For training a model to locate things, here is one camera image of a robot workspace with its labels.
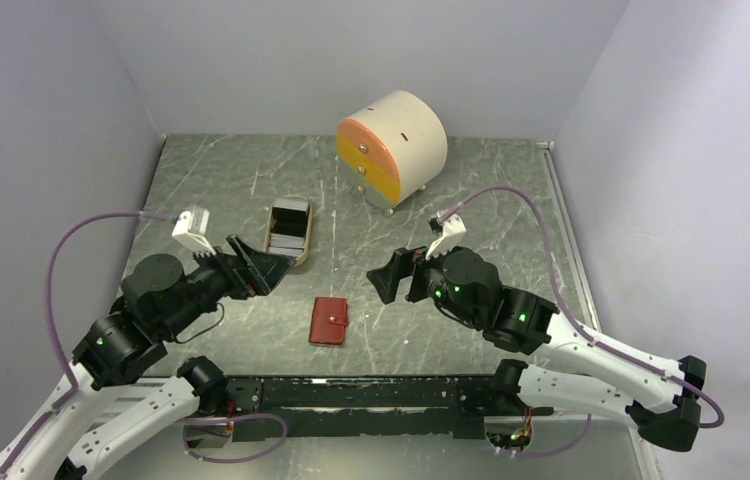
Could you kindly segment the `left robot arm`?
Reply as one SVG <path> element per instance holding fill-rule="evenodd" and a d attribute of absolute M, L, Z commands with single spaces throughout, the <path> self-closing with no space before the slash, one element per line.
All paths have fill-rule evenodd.
<path fill-rule="evenodd" d="M 25 429 L 0 451 L 0 479 L 90 479 L 156 432 L 199 413 L 229 417 L 228 379 L 205 356 L 185 361 L 162 387 L 95 427 L 101 412 L 166 354 L 166 346 L 223 298 L 269 295 L 293 258 L 251 248 L 236 235 L 229 253 L 197 253 L 197 267 L 158 253 L 121 282 L 122 294 L 73 349 L 68 371 Z"/>

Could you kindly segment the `red leather card holder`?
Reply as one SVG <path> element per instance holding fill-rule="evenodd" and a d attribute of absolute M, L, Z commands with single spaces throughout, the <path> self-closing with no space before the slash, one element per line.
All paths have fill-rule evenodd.
<path fill-rule="evenodd" d="M 342 345 L 348 320 L 348 303 L 345 298 L 316 297 L 312 308 L 308 342 L 313 345 Z"/>

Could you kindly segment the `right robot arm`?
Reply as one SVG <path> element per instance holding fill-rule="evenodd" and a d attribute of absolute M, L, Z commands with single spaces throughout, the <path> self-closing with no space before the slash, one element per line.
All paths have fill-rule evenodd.
<path fill-rule="evenodd" d="M 569 367 L 564 373 L 520 359 L 501 361 L 490 389 L 494 412 L 593 414 L 633 428 L 665 450 L 692 449 L 701 428 L 703 360 L 661 358 L 570 322 L 553 302 L 504 285 L 496 266 L 464 247 L 432 258 L 423 248 L 399 248 L 366 278 L 383 304 L 394 302 L 401 280 L 409 279 L 406 301 L 431 300 L 444 316 L 501 350 Z"/>

